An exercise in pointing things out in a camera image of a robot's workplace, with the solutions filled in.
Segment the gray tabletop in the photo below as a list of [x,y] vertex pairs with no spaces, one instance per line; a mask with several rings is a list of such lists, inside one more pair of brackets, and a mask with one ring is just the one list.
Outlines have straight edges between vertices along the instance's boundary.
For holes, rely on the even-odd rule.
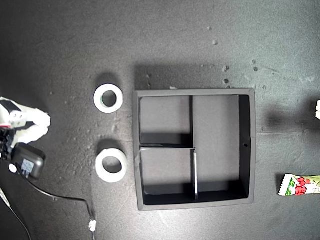
[[[37,185],[87,198],[97,240],[320,239],[320,196],[277,194],[285,173],[320,175],[318,0],[4,0],[0,24],[1,95],[52,117],[33,144],[47,155]],[[94,106],[102,83],[123,91],[116,113]],[[133,91],[170,87],[255,89],[254,203],[138,211]],[[128,157],[120,182],[95,172],[105,146]],[[4,165],[0,183],[33,240],[90,239],[84,205],[41,195]],[[0,234],[27,239],[2,201]]]

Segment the small hole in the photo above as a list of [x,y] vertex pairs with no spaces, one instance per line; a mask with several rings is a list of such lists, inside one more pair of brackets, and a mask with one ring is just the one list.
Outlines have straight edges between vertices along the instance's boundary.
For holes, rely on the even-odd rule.
[[116,174],[120,172],[122,169],[121,162],[113,156],[108,156],[105,159],[103,159],[102,165],[104,169],[111,174]]
[[116,101],[117,101],[117,96],[113,91],[106,91],[102,95],[102,102],[107,107],[112,107],[113,105],[116,104]]

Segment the white ring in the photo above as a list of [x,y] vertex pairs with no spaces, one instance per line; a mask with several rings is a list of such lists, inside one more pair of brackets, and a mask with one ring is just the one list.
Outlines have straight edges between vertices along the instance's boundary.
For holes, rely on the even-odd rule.
[[[103,166],[103,160],[107,157],[114,157],[121,163],[121,170],[117,173],[108,172]],[[107,183],[116,183],[124,178],[127,172],[127,157],[116,148],[104,149],[95,159],[95,171],[99,178]]]
[[[116,101],[113,106],[106,106],[103,102],[103,96],[108,91],[114,92],[116,96]],[[124,95],[120,88],[118,88],[116,85],[108,83],[101,85],[95,90],[93,101],[96,108],[99,109],[101,112],[105,114],[111,114],[121,108],[122,104],[124,103]]]

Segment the black box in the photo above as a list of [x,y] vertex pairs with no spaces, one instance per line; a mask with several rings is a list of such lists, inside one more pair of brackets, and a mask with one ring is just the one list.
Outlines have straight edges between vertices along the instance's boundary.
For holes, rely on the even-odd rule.
[[133,145],[139,210],[252,203],[255,92],[136,91]]

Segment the snack wrapper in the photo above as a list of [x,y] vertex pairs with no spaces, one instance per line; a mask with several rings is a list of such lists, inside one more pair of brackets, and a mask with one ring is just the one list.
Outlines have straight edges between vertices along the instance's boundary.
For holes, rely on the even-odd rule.
[[304,194],[320,194],[320,176],[284,175],[279,191],[280,196]]

